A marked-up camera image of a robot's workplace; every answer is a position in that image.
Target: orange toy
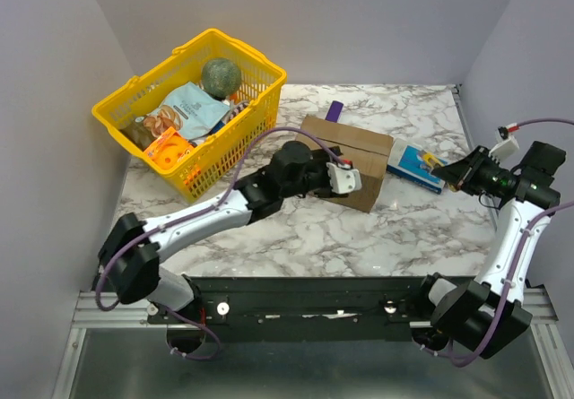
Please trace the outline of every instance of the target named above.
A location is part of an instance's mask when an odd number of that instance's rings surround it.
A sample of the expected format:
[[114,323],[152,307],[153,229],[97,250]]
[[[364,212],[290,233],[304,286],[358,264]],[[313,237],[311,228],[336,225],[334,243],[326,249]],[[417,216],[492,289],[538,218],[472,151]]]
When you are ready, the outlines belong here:
[[169,170],[182,161],[194,147],[173,128],[169,127],[144,153],[160,168]]

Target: marble table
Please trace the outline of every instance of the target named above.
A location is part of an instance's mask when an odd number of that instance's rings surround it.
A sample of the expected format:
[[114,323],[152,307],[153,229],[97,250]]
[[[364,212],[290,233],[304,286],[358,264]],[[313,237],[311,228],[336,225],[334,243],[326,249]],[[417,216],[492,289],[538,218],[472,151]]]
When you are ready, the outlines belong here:
[[[398,85],[286,85],[278,126],[299,127],[307,115],[324,117],[332,100],[345,107],[342,124],[419,143],[447,160],[468,152],[448,87]],[[272,134],[246,162],[263,166],[294,134]],[[229,174],[202,198],[221,192]],[[142,218],[187,203],[139,160],[132,160],[117,215]],[[313,197],[289,199],[283,209],[240,230],[227,230],[180,251],[164,266],[203,276],[365,276],[476,274],[493,227],[475,197],[442,195],[390,174],[370,214]]]

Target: small blue package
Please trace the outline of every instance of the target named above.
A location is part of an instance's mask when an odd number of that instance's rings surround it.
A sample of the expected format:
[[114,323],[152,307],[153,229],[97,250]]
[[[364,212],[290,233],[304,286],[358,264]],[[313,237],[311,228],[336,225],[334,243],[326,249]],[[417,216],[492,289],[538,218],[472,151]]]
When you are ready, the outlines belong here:
[[437,194],[442,193],[445,182],[430,174],[429,166],[421,157],[423,149],[404,139],[395,139],[388,157],[387,170],[401,178],[424,186]]

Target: gray wall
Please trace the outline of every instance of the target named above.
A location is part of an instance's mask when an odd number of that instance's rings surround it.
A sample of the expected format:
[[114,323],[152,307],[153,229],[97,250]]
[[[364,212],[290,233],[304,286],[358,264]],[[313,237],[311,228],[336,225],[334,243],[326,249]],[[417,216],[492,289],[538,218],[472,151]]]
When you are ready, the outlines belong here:
[[126,156],[91,105],[132,74],[95,0],[0,0],[0,397],[51,397]]
[[[494,143],[497,126],[533,117],[574,118],[574,0],[511,0],[461,93],[476,143]],[[574,126],[532,125],[518,132],[521,155],[540,140],[570,153],[555,187],[574,199]],[[543,282],[574,357],[574,210],[557,214],[541,238],[529,278]]]
[[461,82],[509,0],[98,0],[141,74],[209,27],[290,82]]

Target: plastic basket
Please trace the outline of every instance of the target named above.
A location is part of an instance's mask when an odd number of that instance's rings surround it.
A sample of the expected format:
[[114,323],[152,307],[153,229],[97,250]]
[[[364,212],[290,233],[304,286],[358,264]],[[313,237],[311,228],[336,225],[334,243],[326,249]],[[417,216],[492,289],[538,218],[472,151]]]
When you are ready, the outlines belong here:
[[[248,108],[224,128],[195,148],[169,170],[160,169],[118,129],[136,117],[148,114],[174,89],[186,82],[199,83],[201,70],[211,58],[223,56],[241,69],[240,100],[251,100]],[[128,152],[145,161],[194,202],[241,158],[249,143],[277,120],[281,87],[286,72],[240,40],[216,29],[206,30],[143,76],[127,83],[93,107],[92,114]]]

